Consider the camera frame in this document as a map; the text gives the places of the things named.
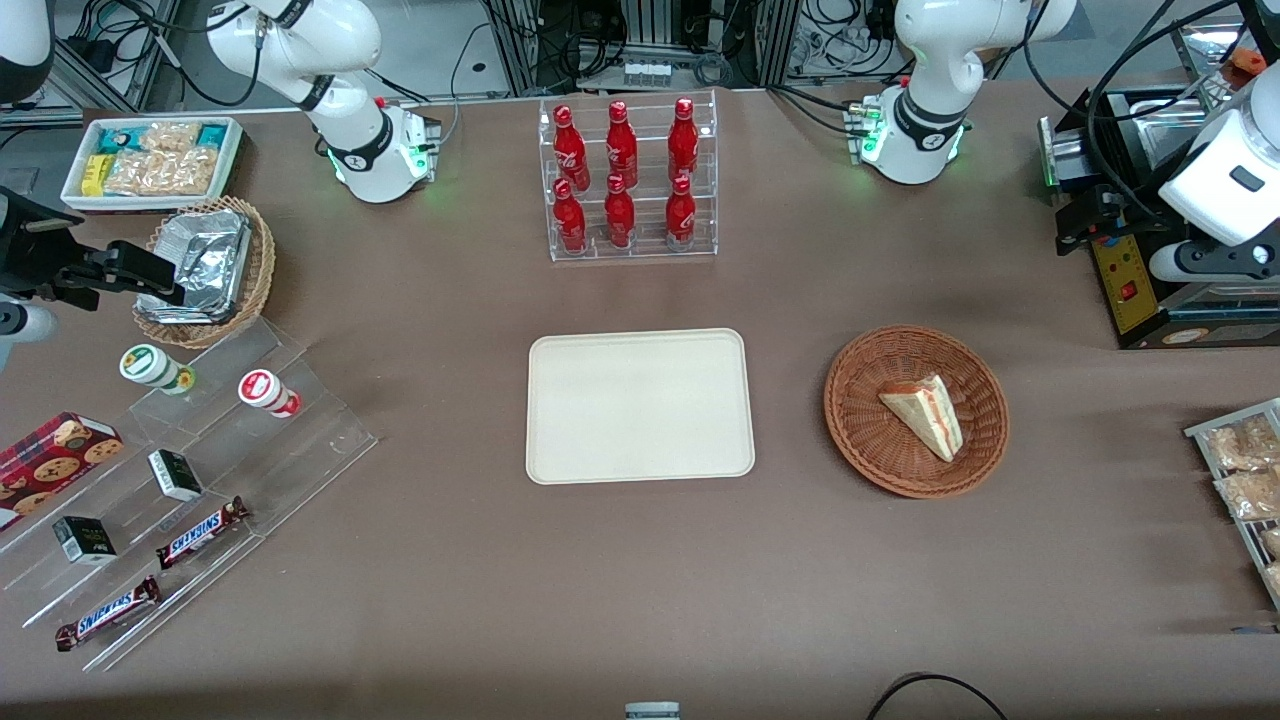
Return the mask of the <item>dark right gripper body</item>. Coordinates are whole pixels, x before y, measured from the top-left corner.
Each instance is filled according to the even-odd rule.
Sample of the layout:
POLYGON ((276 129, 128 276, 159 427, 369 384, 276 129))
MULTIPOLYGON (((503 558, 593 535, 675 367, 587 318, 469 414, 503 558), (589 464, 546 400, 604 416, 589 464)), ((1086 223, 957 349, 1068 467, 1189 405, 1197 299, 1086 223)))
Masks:
POLYGON ((59 299, 60 291, 101 281, 95 250, 76 241, 76 215, 3 190, 1 290, 15 299, 59 299))

